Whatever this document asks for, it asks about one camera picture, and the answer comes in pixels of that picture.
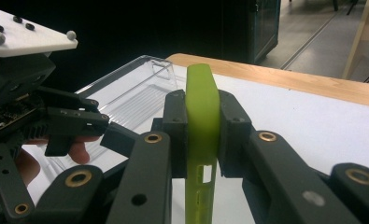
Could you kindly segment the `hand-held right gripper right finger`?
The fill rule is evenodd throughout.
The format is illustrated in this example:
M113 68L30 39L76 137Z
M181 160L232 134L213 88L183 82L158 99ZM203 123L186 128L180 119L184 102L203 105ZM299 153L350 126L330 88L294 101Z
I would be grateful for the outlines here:
M235 96L220 94L220 149L218 161L221 175L238 178L243 175L243 148L251 132L251 119Z

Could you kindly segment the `black curtain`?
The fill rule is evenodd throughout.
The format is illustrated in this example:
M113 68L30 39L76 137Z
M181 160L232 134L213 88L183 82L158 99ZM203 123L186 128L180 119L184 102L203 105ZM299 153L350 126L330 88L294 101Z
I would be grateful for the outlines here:
M60 32L78 47L50 55L44 85L76 91L141 55L222 59L248 34L245 0L0 0L0 9Z

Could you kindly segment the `clear plastic container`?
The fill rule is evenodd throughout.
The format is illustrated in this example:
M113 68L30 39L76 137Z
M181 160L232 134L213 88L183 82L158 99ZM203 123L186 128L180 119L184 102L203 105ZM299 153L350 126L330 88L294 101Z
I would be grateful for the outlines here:
M135 133L151 129L165 96L177 89L173 64L143 55L77 91L99 103L101 113Z

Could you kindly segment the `dark cabinet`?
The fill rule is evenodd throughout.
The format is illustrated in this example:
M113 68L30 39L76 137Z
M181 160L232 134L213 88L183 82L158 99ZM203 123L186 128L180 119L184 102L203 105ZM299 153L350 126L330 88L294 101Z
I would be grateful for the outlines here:
M249 0L249 58L260 63L277 46L281 0Z

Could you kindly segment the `white table board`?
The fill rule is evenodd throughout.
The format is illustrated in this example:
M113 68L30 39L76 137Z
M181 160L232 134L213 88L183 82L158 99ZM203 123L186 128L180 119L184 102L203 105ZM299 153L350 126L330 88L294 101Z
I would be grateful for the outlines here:
M177 90L185 90L187 68L173 65ZM369 105L213 74L218 89L233 94L256 130L280 134L309 165L328 174L339 163L369 168ZM124 161L118 153L91 142L91 163L104 172ZM25 146L41 162L41 173L30 185L37 203L52 179L75 165L71 159L41 156L45 146ZM255 224L242 190L242 180L216 172L211 224ZM184 180L173 180L173 224L185 224Z

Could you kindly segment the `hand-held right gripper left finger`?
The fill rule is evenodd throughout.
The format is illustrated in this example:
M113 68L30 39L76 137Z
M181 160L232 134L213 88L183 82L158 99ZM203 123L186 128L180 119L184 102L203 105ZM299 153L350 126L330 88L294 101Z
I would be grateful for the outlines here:
M165 96L163 116L153 119L151 129L170 136L172 177L186 178L187 112L184 90L172 91Z

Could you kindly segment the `wooden table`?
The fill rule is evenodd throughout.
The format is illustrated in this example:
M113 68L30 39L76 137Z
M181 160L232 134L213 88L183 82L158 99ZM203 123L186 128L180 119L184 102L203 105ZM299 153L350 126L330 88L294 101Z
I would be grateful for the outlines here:
M175 65L207 63L213 73L266 85L317 94L361 105L369 105L369 84L333 77L291 72L259 65L237 63L176 53L167 57Z

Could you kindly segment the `green cartoon phone case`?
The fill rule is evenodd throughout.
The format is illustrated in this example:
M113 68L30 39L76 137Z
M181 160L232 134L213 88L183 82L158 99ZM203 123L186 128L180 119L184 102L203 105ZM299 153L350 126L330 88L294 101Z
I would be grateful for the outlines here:
M188 159L185 223L211 224L220 140L220 95L210 66L187 67Z

